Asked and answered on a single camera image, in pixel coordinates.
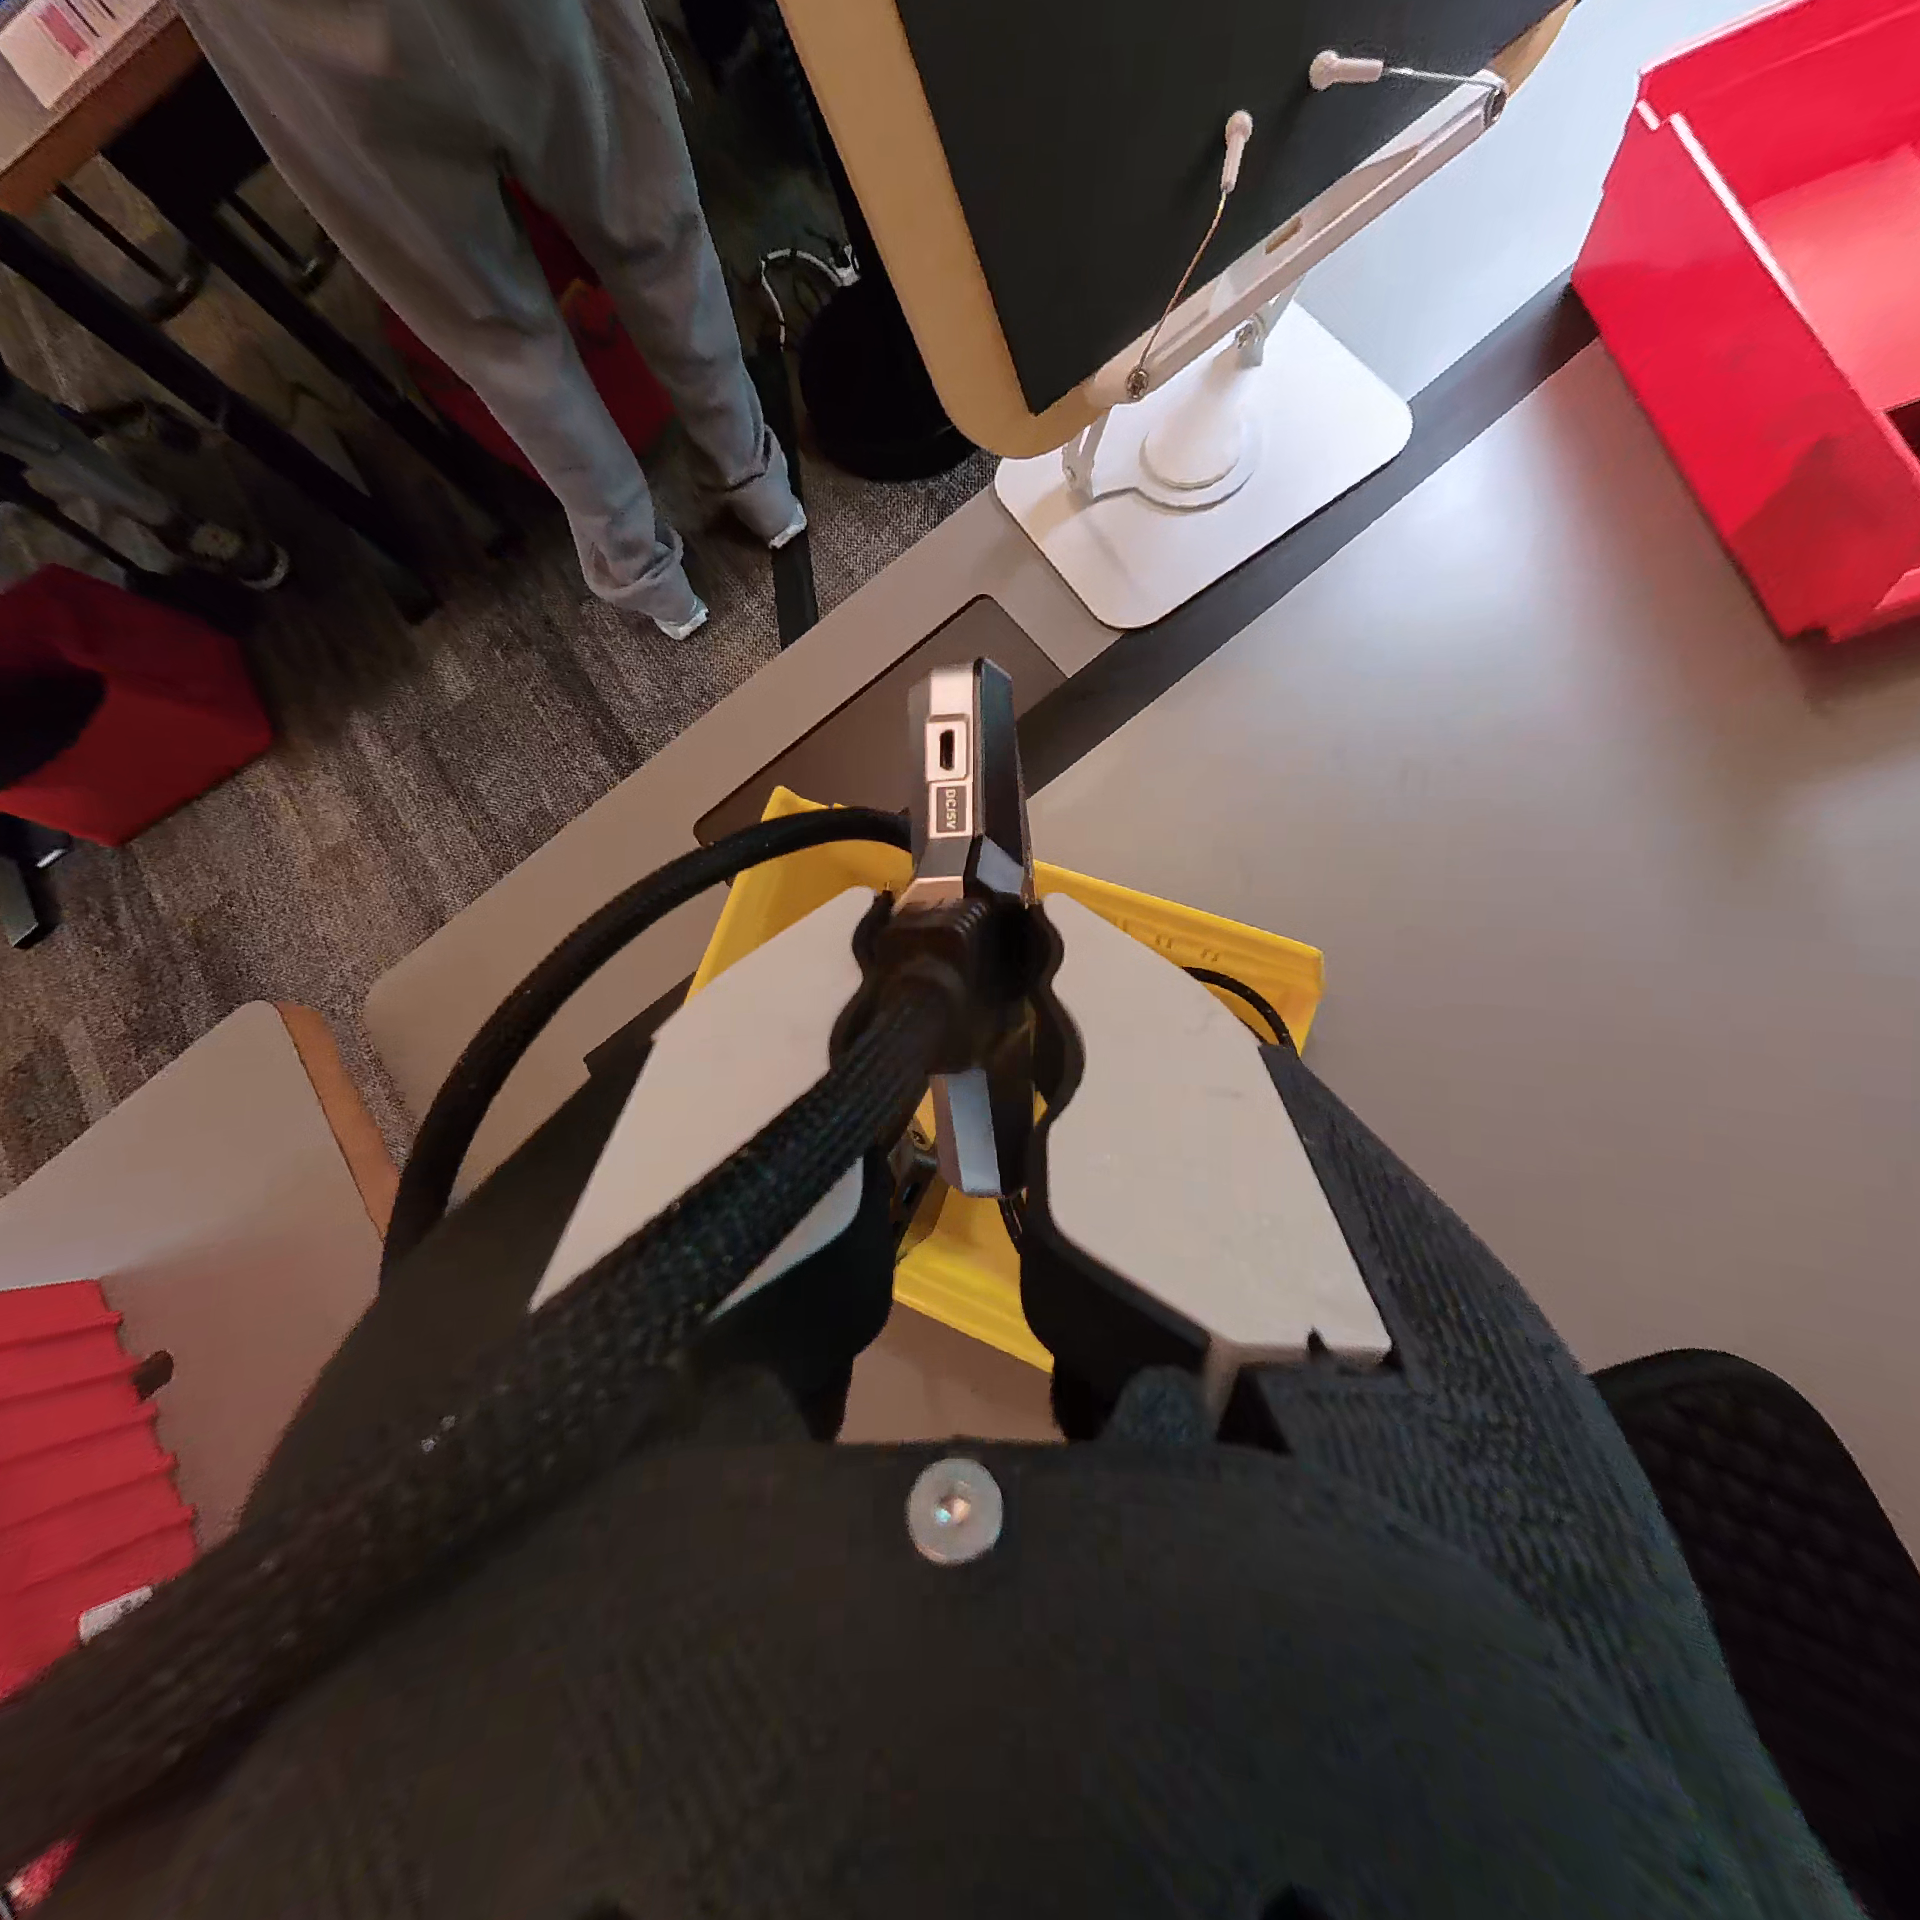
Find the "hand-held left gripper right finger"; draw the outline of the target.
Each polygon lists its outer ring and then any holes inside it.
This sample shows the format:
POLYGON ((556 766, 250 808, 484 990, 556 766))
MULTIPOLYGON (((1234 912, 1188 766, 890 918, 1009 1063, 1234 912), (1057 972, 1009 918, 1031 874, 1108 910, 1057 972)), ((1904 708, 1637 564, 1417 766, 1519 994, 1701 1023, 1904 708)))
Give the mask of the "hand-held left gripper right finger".
POLYGON ((1254 1033, 1070 896, 1026 1172, 1026 1324, 1062 1370, 1250 1370, 1391 1352, 1254 1033))

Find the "wooden edged table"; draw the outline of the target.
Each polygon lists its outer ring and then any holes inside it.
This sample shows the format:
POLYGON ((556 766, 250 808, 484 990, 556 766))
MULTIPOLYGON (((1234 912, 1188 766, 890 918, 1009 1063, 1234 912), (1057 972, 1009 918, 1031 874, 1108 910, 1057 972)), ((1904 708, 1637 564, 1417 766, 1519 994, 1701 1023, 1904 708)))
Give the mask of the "wooden edged table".
POLYGON ((373 1306, 394 1190, 322 1016, 253 1001, 4 1198, 4 1289, 94 1280, 170 1354, 157 1428, 204 1550, 373 1306))

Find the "yellow plastic bin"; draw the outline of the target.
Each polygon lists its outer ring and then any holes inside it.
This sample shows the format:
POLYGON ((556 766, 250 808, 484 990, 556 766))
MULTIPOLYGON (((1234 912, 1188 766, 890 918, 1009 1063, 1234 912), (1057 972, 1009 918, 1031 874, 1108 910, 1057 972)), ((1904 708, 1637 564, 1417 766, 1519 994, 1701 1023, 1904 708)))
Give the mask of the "yellow plastic bin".
MULTIPOLYGON (((1034 878, 1039 898, 1066 896, 1170 964, 1215 976, 1212 994, 1260 1038, 1270 1040, 1282 1023, 1294 1043, 1306 1043, 1327 986, 1318 948, 1045 860, 1034 878)), ((737 961, 844 891, 894 894, 905 881, 902 850, 864 842, 781 855, 741 874, 687 994, 706 992, 737 961)), ((896 1303, 1039 1371, 1050 1370, 1024 1321, 1017 1249, 994 1201, 928 1190, 896 1257, 896 1303)))

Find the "red plastic bin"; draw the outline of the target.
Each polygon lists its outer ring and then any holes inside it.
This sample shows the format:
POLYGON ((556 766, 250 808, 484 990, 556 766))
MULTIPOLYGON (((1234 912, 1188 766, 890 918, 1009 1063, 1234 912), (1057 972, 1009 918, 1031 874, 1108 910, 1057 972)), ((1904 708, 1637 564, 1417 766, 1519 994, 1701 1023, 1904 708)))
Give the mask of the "red plastic bin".
POLYGON ((95 1280, 2 1297, 2 1694, 189 1568, 196 1514, 95 1280))
POLYGON ((1645 66, 1572 287, 1781 636, 1914 622, 1914 2, 1645 66))

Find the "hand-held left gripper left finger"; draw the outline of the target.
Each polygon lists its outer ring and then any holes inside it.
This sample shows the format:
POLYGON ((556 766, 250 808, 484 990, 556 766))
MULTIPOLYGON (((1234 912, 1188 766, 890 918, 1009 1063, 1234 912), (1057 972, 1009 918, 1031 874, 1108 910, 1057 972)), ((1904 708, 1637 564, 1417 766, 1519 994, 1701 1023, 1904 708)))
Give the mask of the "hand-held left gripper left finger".
MULTIPOLYGON (((734 963, 663 1023, 533 1295, 558 1302, 594 1262, 722 1166, 829 1068, 831 1031, 860 990, 860 924, 873 888, 847 888, 734 963)), ((890 1257, 861 1249, 879 1198, 860 1148, 824 1195, 722 1302, 722 1315, 794 1307, 806 1327, 881 1327, 890 1257)))

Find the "wooden office desk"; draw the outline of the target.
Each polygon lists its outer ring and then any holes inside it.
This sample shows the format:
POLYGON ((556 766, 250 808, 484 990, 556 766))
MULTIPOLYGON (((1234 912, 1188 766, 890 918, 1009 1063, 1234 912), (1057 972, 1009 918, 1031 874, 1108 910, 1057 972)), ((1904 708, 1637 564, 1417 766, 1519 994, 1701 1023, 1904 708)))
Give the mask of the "wooden office desk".
POLYGON ((26 217, 65 188, 95 159, 134 148, 134 188, 159 211, 189 250, 279 326, 324 372, 359 398, 416 458, 479 511, 490 512, 477 452, 413 407, 269 260, 228 228, 221 207, 244 182, 224 167, 230 147, 224 126, 205 134, 189 107, 210 105, 204 56, 176 6, 52 6, 52 25, 38 6, 4 6, 4 40, 26 73, 4 56, 4 176, 2 263, 94 340, 128 362, 170 400, 191 409, 228 441, 253 455, 281 483, 351 530, 374 561, 384 590, 409 622, 434 615, 439 596, 417 569, 401 528, 380 504, 333 471, 317 452, 281 428, 165 328, 119 297, 69 255, 52 247, 26 217), (224 178, 221 195, 198 192, 224 178))

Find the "black HDMI switch box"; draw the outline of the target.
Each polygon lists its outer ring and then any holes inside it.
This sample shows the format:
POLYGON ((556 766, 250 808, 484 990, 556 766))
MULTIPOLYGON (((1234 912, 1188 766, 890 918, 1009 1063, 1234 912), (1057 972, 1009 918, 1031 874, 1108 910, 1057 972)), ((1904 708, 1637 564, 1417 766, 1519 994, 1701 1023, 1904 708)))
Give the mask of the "black HDMI switch box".
POLYGON ((757 867, 833 843, 912 855, 896 898, 836 952, 855 988, 828 1066, 744 1143, 706 1150, 639 1225, 524 1315, 450 1386, 285 1508, 242 1524, 4 1706, 4 1879, 249 1730, 386 1617, 606 1478, 687 1384, 687 1358, 846 1172, 894 1150, 934 1096, 951 1190, 1026 1184, 1034 900, 1012 684, 977 658, 908 702, 918 796, 905 815, 822 808, 679 855, 576 926, 465 1044, 400 1172, 382 1280, 400 1275, 511 1071, 565 1004, 666 912, 757 867))

